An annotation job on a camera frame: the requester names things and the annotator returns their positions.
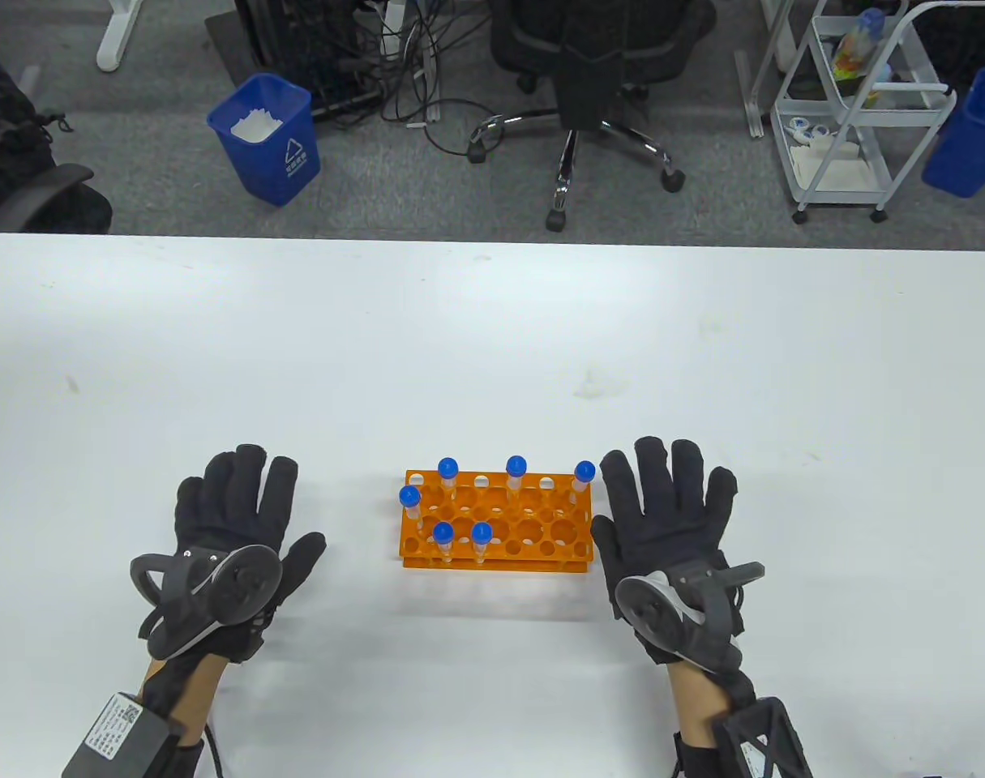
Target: centrifuge tube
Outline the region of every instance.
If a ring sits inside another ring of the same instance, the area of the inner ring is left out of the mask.
[[[406,516],[414,522],[421,522],[421,490],[417,486],[403,486],[399,489],[399,502],[406,509]]]
[[[451,456],[445,457],[438,463],[438,475],[441,476],[441,488],[445,489],[448,499],[456,499],[456,477],[460,474],[460,466]]]
[[[571,501],[578,503],[578,496],[589,487],[589,482],[597,477],[597,467],[588,460],[582,460],[575,466],[575,477],[571,481]]]
[[[474,549],[474,561],[485,563],[485,552],[492,542],[492,525],[488,522],[478,522],[470,531],[471,548]]]
[[[507,460],[507,489],[512,495],[521,491],[521,478],[529,471],[529,463],[523,456],[511,456]]]
[[[434,541],[438,544],[438,551],[441,552],[441,560],[448,562],[452,560],[452,538],[456,533],[452,530],[449,522],[438,522],[434,525]]]

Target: blue trash can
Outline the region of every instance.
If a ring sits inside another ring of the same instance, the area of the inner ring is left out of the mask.
[[[985,186],[985,67],[974,77],[964,107],[949,119],[922,178],[958,197],[974,197]]]
[[[233,126],[258,109],[282,125],[256,143],[233,135]],[[278,75],[252,75],[208,114],[208,126],[218,134],[244,189],[266,203],[286,205],[319,173],[311,95]]]

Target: black glove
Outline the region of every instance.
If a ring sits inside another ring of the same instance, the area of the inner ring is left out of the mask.
[[[259,505],[265,459],[261,446],[243,444],[236,453],[215,456],[203,478],[187,478],[178,486],[174,534],[179,553],[192,547],[230,552],[244,545],[268,545],[280,552],[291,519],[298,467],[288,457],[275,457]],[[250,659],[261,648],[262,632],[276,608],[306,580],[324,551],[322,533],[299,538],[282,559],[284,574],[268,605],[242,625],[223,626],[211,633],[195,646],[195,652],[215,653],[230,662]]]
[[[673,441],[671,475],[669,455],[660,438],[640,438],[634,448],[644,509],[640,509],[629,460],[621,451],[612,451],[601,460],[600,472],[614,521],[605,515],[593,517],[593,541],[600,552],[615,618],[622,618],[615,603],[615,586],[627,575],[648,575],[693,559],[707,559],[716,570],[728,567],[719,541],[737,494],[737,479],[722,467],[711,472],[708,493],[704,492],[704,460],[695,443]],[[739,635],[743,625],[736,601],[732,603],[734,634]],[[687,604],[696,607],[696,603]],[[636,637],[656,664],[679,662],[674,653],[656,648],[640,633]]]

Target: white metal shelf cart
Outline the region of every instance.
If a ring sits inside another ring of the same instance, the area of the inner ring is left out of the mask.
[[[873,205],[871,219],[884,222],[885,205],[917,164],[932,138],[957,103],[957,93],[941,83],[914,19],[933,8],[985,7],[985,0],[931,0],[885,20],[884,40],[878,45],[854,96],[843,96],[834,81],[830,44],[856,25],[856,16],[822,15],[827,0],[818,0],[813,18],[773,104],[770,120],[781,164],[799,204],[792,215],[796,224],[807,221],[811,204]],[[822,85],[823,100],[794,100],[788,91],[799,64],[810,52]],[[897,80],[879,81],[889,64]],[[792,119],[837,125],[829,135],[804,143],[789,131]],[[925,130],[910,158],[892,175],[878,145],[877,127],[922,127]]]

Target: chrome chair base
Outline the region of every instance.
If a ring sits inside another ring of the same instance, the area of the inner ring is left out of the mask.
[[[556,123],[558,112],[554,109],[543,109],[538,111],[524,111],[513,116],[496,114],[489,116],[477,129],[470,134],[467,142],[467,159],[474,165],[485,162],[488,156],[488,149],[485,146],[486,138],[495,138],[502,133],[508,126],[526,125],[533,126],[540,122]],[[619,122],[608,122],[604,119],[600,122],[600,132],[619,138],[622,141],[636,146],[643,153],[648,153],[662,167],[662,186],[666,192],[679,192],[683,189],[686,175],[682,170],[678,170],[673,164],[673,159],[669,156],[658,141],[644,133],[633,130],[632,127],[622,125]],[[567,141],[560,152],[560,163],[558,165],[558,175],[556,175],[556,185],[554,188],[554,201],[549,214],[546,216],[546,229],[559,233],[567,221],[565,205],[567,203],[567,193],[571,189],[571,182],[575,172],[575,158],[578,149],[578,130],[569,130]]]

